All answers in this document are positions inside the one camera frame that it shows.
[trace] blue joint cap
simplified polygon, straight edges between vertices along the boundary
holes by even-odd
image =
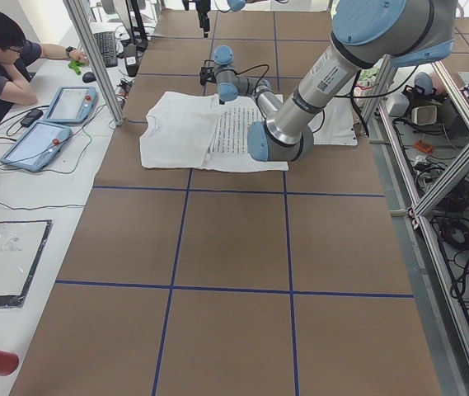
[[[246,1],[245,0],[227,0],[228,6],[231,11],[237,12],[244,8]]]
[[[237,98],[237,87],[229,82],[218,84],[218,95],[220,101],[233,101]]]
[[[220,45],[214,50],[213,59],[216,64],[225,66],[232,63],[234,60],[234,53],[228,45]]]
[[[431,64],[438,60],[448,57],[453,50],[454,39],[444,41],[441,44],[434,45],[426,49],[392,58],[392,66],[394,68],[404,68],[405,66],[417,66],[419,64]]]
[[[253,122],[247,133],[247,147],[249,154],[255,161],[266,163],[269,161],[269,143],[265,135],[263,122]]]
[[[333,33],[344,45],[365,45],[396,24],[406,0],[340,0],[333,18]]]

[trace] white desk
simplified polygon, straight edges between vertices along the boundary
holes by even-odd
[[[69,43],[77,43],[73,38],[65,39]],[[112,82],[116,83],[123,77],[118,68],[108,68]],[[77,76],[68,68],[67,61],[44,61],[35,75],[31,85],[39,98],[38,105],[50,104],[57,89],[62,86],[85,86],[82,75]],[[99,96],[97,106],[104,103]],[[17,114],[28,107],[14,106],[9,115]],[[8,121],[0,128],[0,136],[5,135]],[[82,155],[77,169],[71,174],[54,172],[30,173],[21,170],[0,170],[0,201],[13,207],[37,207],[44,205],[84,205],[91,191],[93,178],[101,165],[108,147],[115,124],[109,111],[102,112],[86,128],[92,137],[91,144]],[[47,167],[68,172],[74,166],[89,142],[89,138],[80,132],[64,145],[62,152]],[[0,157],[7,151],[11,142],[0,140]],[[58,208],[41,210],[9,210],[0,206],[0,221],[23,221],[34,219],[51,219],[52,228],[48,242],[40,258],[35,277],[30,285],[26,301],[20,309],[0,309],[0,350],[12,351],[20,357],[21,363],[29,348],[30,340],[40,320],[45,303],[53,287],[69,243],[77,227],[83,208]],[[21,367],[7,377],[0,376],[0,396],[9,395]]]

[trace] eyeglasses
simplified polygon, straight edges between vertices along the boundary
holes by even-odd
[[[23,48],[7,48],[7,50],[16,52],[17,54],[21,54],[21,52],[23,51]]]

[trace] keyboard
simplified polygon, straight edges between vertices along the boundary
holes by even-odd
[[[112,68],[117,65],[117,49],[115,41],[115,33],[113,31],[102,31],[101,33],[93,33],[95,42],[99,47],[104,65]]]

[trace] computer mouse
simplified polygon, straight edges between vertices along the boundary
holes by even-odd
[[[95,74],[93,72],[85,72],[84,75],[82,76],[82,80],[85,83],[90,83],[92,81],[95,81]]]

